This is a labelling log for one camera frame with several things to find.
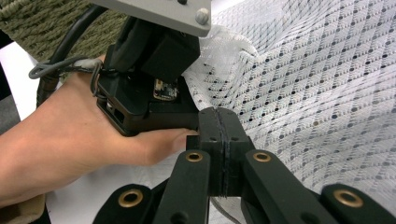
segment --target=white lace fabric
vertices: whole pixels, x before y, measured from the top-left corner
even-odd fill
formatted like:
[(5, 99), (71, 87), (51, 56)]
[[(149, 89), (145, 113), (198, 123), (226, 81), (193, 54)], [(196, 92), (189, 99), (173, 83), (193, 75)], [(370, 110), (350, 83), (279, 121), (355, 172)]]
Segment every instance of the white lace fabric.
[(198, 108), (233, 110), (308, 189), (347, 184), (396, 215), (396, 2), (247, 0), (212, 22), (184, 74)]

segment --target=finger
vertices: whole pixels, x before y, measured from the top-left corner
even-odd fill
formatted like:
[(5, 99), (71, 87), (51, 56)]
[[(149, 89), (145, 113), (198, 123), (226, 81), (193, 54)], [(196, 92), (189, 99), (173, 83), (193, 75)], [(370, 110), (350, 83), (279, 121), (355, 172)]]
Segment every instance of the finger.
[(116, 163), (153, 165), (171, 154), (186, 148), (187, 135), (197, 133), (188, 129), (157, 130), (123, 138)]

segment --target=brass screw hole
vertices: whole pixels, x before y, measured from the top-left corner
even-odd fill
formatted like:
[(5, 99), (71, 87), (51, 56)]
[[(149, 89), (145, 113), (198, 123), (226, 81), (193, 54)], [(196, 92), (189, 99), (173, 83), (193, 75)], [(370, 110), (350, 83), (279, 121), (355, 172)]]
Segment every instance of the brass screw hole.
[(201, 161), (203, 158), (203, 155), (201, 153), (197, 152), (192, 152), (186, 156), (186, 159), (188, 161)]
[(264, 152), (257, 152), (257, 153), (254, 153), (253, 158), (254, 158), (254, 160), (256, 160), (256, 161), (263, 161), (263, 162), (266, 162), (266, 161), (270, 161), (270, 160), (271, 160), (270, 155), (268, 155), (267, 153), (264, 153)]
[(130, 189), (120, 195), (119, 204), (121, 207), (134, 207), (140, 204), (142, 200), (143, 193), (140, 189)]
[(358, 208), (363, 206), (363, 200), (361, 199), (361, 197), (347, 189), (335, 190), (334, 197), (338, 202), (343, 203), (344, 205), (349, 207)]

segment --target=silver screw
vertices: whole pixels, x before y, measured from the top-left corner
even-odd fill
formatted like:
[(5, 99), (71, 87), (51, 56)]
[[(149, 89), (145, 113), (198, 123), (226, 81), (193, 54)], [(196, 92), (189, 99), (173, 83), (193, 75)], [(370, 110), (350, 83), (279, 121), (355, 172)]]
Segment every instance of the silver screw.
[(209, 10), (207, 8), (200, 8), (196, 13), (195, 13), (195, 20), (201, 24), (205, 25), (207, 21), (209, 21)]

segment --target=black cable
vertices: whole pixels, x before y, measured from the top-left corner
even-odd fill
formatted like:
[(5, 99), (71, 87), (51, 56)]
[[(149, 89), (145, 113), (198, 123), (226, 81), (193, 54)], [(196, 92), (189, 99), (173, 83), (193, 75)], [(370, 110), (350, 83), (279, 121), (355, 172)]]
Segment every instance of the black cable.
[[(85, 30), (87, 30), (91, 23), (106, 10), (107, 8), (97, 5), (88, 8), (67, 32), (61, 44), (50, 58), (49, 64), (63, 61)], [(56, 73), (40, 78), (37, 88), (37, 107), (43, 104), (44, 101), (46, 101), (52, 95), (52, 93), (55, 92), (58, 82), (59, 77)]]

